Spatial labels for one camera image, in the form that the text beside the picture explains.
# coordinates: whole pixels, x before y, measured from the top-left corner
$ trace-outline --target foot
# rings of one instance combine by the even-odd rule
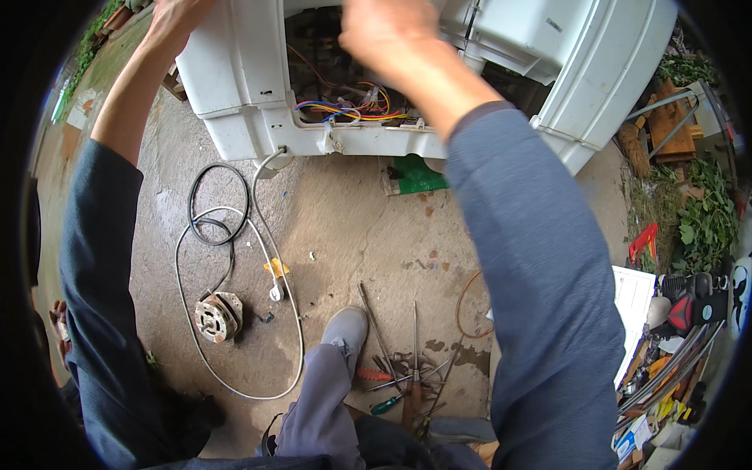
[[[334,344],[347,364],[350,380],[355,377],[355,363],[368,335],[368,318],[358,307],[345,307],[326,324],[321,344]]]

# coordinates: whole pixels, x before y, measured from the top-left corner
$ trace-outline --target water stain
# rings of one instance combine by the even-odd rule
[[[435,352],[440,351],[444,347],[444,345],[445,343],[443,341],[436,341],[435,339],[426,341],[426,347]]]
[[[452,344],[452,351],[457,349],[458,343]],[[486,377],[489,376],[491,369],[491,352],[489,351],[476,351],[475,346],[464,347],[459,349],[457,354],[457,360],[454,361],[454,365],[472,364],[475,368],[483,373]]]

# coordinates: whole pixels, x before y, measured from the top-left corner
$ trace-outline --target gray pants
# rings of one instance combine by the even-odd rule
[[[319,344],[305,355],[305,377],[297,402],[282,420],[276,456],[327,455],[336,470],[363,470],[355,424],[342,400],[352,383],[333,344]]]

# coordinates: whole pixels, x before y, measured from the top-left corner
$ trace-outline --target power cord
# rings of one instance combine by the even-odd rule
[[[261,224],[263,225],[264,230],[266,231],[266,233],[269,236],[269,241],[271,242],[271,247],[274,249],[274,254],[280,260],[280,264],[282,266],[284,266],[284,262],[282,260],[282,256],[280,255],[279,250],[277,249],[277,244],[274,242],[274,236],[271,234],[271,230],[269,230],[269,227],[268,227],[268,225],[266,223],[266,220],[264,219],[264,216],[261,213],[261,210],[259,209],[258,201],[256,200],[256,182],[259,180],[259,177],[261,176],[261,172],[263,171],[264,167],[266,167],[267,164],[270,161],[272,161],[273,159],[277,158],[279,155],[281,155],[282,153],[285,153],[286,151],[287,151],[287,147],[281,145],[281,146],[279,146],[279,148],[277,149],[276,152],[274,152],[272,155],[268,156],[261,163],[261,165],[256,170],[256,173],[253,175],[253,183],[251,185],[251,191],[250,191],[250,200],[252,201],[253,206],[255,207],[256,212],[259,215],[259,219],[261,220]],[[204,174],[206,174],[206,172],[209,169],[211,169],[211,168],[213,168],[215,166],[223,167],[223,168],[229,168],[229,169],[233,170],[235,172],[235,174],[243,182],[243,187],[245,188],[245,194],[246,194],[246,198],[245,198],[246,202],[245,202],[244,210],[240,211],[240,210],[238,210],[236,208],[231,208],[231,207],[227,207],[227,206],[217,206],[215,208],[207,209],[206,211],[203,211],[200,214],[197,214],[197,215],[194,216],[193,215],[193,196],[195,195],[196,188],[198,187],[199,181],[202,179],[202,177],[204,176]],[[178,254],[180,252],[180,244],[183,242],[183,239],[185,238],[186,233],[188,233],[188,230],[191,230],[191,229],[193,230],[193,233],[196,235],[196,237],[202,243],[204,243],[204,244],[211,245],[211,246],[218,246],[218,245],[225,244],[225,243],[229,243],[230,244],[230,250],[231,250],[231,252],[230,252],[230,266],[229,266],[229,269],[226,272],[225,276],[220,280],[220,282],[211,291],[213,292],[214,290],[216,290],[216,288],[218,288],[219,285],[222,282],[224,282],[224,280],[227,278],[227,276],[229,275],[229,273],[232,271],[232,265],[234,263],[234,258],[235,258],[235,249],[232,246],[232,244],[233,244],[233,241],[235,240],[235,237],[241,232],[241,230],[242,230],[242,228],[244,226],[244,222],[241,221],[241,223],[238,225],[238,228],[234,232],[231,233],[230,230],[229,230],[229,228],[227,228],[226,226],[224,226],[224,224],[222,224],[221,222],[219,222],[217,220],[214,220],[214,219],[210,219],[210,218],[205,217],[208,214],[211,214],[211,213],[217,212],[217,211],[221,211],[221,210],[224,210],[224,211],[233,211],[233,212],[235,212],[237,214],[240,214],[243,217],[244,222],[247,223],[248,226],[250,226],[251,229],[253,230],[253,232],[256,234],[256,238],[258,238],[258,240],[259,240],[259,244],[261,245],[261,249],[262,249],[262,251],[264,253],[264,257],[266,258],[266,262],[269,263],[270,267],[272,267],[271,260],[269,259],[269,254],[268,254],[268,251],[266,250],[266,245],[264,244],[263,238],[261,238],[261,234],[259,233],[259,230],[256,228],[256,226],[253,224],[253,222],[251,221],[251,219],[248,217],[248,214],[250,213],[250,204],[249,204],[249,201],[248,201],[248,188],[247,188],[247,184],[245,182],[245,179],[243,178],[243,176],[240,174],[239,171],[237,171],[232,166],[227,165],[226,163],[212,163],[210,165],[207,165],[206,167],[204,167],[199,172],[199,175],[193,181],[193,185],[191,186],[190,200],[188,202],[188,214],[189,214],[189,220],[190,221],[189,221],[188,225],[186,226],[186,228],[183,230],[183,233],[180,234],[180,237],[177,240],[177,244],[175,245],[175,277],[177,278],[177,290],[178,290],[178,292],[180,292],[180,300],[183,302],[183,309],[185,310],[186,318],[188,319],[188,324],[190,326],[191,336],[193,337],[193,343],[196,346],[196,349],[199,351],[199,356],[201,356],[201,359],[204,362],[204,365],[206,365],[206,368],[209,369],[209,372],[222,385],[224,385],[225,387],[227,387],[232,392],[237,393],[238,395],[240,395],[240,396],[242,396],[244,398],[252,399],[252,400],[275,400],[275,399],[279,399],[279,398],[282,398],[283,396],[287,395],[288,393],[290,393],[295,388],[295,386],[300,381],[300,377],[301,377],[302,372],[303,372],[303,328],[302,328],[302,324],[301,324],[301,317],[300,317],[300,314],[298,312],[298,305],[297,305],[297,303],[295,301],[295,296],[293,295],[292,287],[290,286],[290,282],[287,279],[287,275],[285,274],[284,269],[282,269],[282,279],[284,281],[285,289],[287,289],[287,293],[290,296],[290,303],[293,306],[293,313],[295,314],[296,324],[298,326],[299,358],[298,358],[298,371],[297,371],[295,380],[293,381],[293,384],[290,385],[290,388],[288,388],[284,392],[280,393],[279,395],[276,395],[276,396],[252,396],[252,395],[248,395],[246,393],[242,393],[241,391],[235,389],[230,384],[228,384],[227,382],[225,382],[224,380],[222,380],[222,378],[219,375],[217,375],[217,373],[214,371],[214,369],[209,364],[209,361],[206,359],[206,355],[204,355],[204,351],[201,349],[201,344],[199,343],[199,337],[197,336],[196,330],[194,329],[193,321],[191,321],[190,312],[188,311],[188,303],[186,301],[186,296],[185,296],[185,293],[183,292],[183,284],[182,284],[182,281],[180,279],[180,266],[178,265]],[[227,232],[229,234],[229,236],[225,240],[221,241],[221,243],[211,242],[211,241],[205,240],[201,235],[198,234],[198,231],[196,230],[196,225],[198,225],[200,223],[210,223],[212,225],[218,226],[222,230],[224,230],[225,232]],[[274,299],[274,296],[277,296],[281,300],[282,299],[282,291],[281,291],[281,288],[279,286],[279,281],[277,281],[276,276],[274,276],[274,272],[271,273],[271,276],[274,278],[274,287],[272,288],[272,290],[270,292],[270,296],[272,297],[272,299]]]

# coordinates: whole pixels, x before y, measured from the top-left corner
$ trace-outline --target red plastic object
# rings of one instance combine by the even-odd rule
[[[649,226],[645,227],[645,230],[635,238],[632,244],[629,246],[629,264],[632,266],[639,265],[640,253],[647,246],[650,251],[650,255],[658,262],[656,256],[656,236],[658,235],[658,222],[653,222]]]
[[[360,378],[365,378],[370,381],[391,381],[392,376],[389,374],[384,374],[382,371],[377,371],[372,368],[365,368],[365,367],[359,367],[355,371],[355,375],[357,375]]]
[[[692,295],[684,294],[671,306],[669,323],[684,334],[692,328]]]

